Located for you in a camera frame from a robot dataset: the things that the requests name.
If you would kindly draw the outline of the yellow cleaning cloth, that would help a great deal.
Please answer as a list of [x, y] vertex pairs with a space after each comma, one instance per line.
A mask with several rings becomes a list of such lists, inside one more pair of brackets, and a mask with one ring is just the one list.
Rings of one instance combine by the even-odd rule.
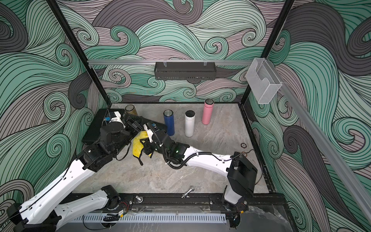
[[143, 154], [148, 155], [150, 158], [153, 155], [149, 144], [149, 137], [146, 131], [141, 131], [134, 139], [133, 139], [133, 149], [132, 155], [135, 157], [141, 166], [143, 166], [143, 162], [141, 160], [141, 156]]

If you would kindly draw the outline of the black thermos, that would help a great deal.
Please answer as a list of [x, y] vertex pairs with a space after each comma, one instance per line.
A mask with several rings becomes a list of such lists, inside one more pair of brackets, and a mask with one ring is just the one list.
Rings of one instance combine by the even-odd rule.
[[155, 128], [156, 131], [164, 130], [165, 132], [167, 132], [167, 126], [165, 124], [146, 119], [142, 116], [126, 114], [124, 119], [126, 121], [125, 126], [136, 132], [144, 131], [144, 125], [146, 124], [152, 125], [152, 127]]

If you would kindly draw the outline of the gold thermos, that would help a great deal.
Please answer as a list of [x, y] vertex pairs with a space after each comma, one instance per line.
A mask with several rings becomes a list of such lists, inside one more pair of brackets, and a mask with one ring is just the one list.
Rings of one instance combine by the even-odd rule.
[[138, 113], [136, 111], [136, 108], [133, 104], [128, 104], [126, 107], [125, 107], [125, 113], [126, 114], [129, 114], [129, 115], [134, 115], [134, 116], [138, 116]]

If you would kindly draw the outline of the pink thermos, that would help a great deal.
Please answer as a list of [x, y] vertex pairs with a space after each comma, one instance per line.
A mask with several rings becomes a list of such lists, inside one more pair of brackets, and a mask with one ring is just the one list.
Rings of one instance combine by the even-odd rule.
[[211, 121], [212, 112], [214, 107], [214, 101], [212, 99], [206, 99], [204, 102], [202, 123], [208, 125]]

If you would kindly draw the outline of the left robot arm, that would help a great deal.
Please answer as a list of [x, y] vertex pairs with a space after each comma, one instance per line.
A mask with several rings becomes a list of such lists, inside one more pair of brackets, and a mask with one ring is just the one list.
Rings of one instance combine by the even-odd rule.
[[15, 232], [55, 232], [67, 222], [97, 209], [116, 210], [118, 192], [111, 186], [67, 204], [62, 201], [84, 180], [117, 158], [143, 129], [143, 118], [131, 114], [115, 117], [100, 128], [98, 139], [87, 146], [68, 168], [39, 194], [7, 209]]

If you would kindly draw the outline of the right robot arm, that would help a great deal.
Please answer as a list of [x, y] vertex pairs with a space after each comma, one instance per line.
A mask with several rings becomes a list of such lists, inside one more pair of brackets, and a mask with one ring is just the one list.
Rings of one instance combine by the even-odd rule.
[[223, 192], [224, 204], [235, 206], [241, 198], [253, 197], [258, 170], [244, 152], [219, 155], [176, 142], [163, 130], [146, 129], [146, 133], [144, 147], [150, 149], [151, 154], [161, 154], [170, 168], [180, 170], [194, 166], [224, 176], [229, 182]]

